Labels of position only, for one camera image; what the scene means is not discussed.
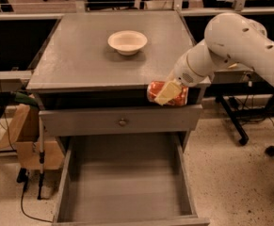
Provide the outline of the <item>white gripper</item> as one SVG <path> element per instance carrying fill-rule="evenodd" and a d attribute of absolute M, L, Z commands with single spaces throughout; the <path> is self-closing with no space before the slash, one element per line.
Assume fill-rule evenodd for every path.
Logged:
<path fill-rule="evenodd" d="M 159 105 L 165 105 L 168 101 L 177 97 L 182 91 L 181 84 L 187 87 L 195 87 L 202 81 L 202 77 L 192 71 L 188 63 L 188 52 L 185 52 L 176 61 L 166 80 L 168 82 L 154 98 L 154 101 Z"/>

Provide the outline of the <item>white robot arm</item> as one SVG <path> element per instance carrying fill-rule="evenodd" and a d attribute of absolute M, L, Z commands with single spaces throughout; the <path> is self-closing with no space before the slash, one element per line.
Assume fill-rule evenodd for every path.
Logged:
<path fill-rule="evenodd" d="M 215 71 L 240 63 L 274 88 L 274 41 L 259 24 L 236 13 L 220 13 L 207 24 L 204 39 L 183 53 L 154 101 L 165 105 Z"/>

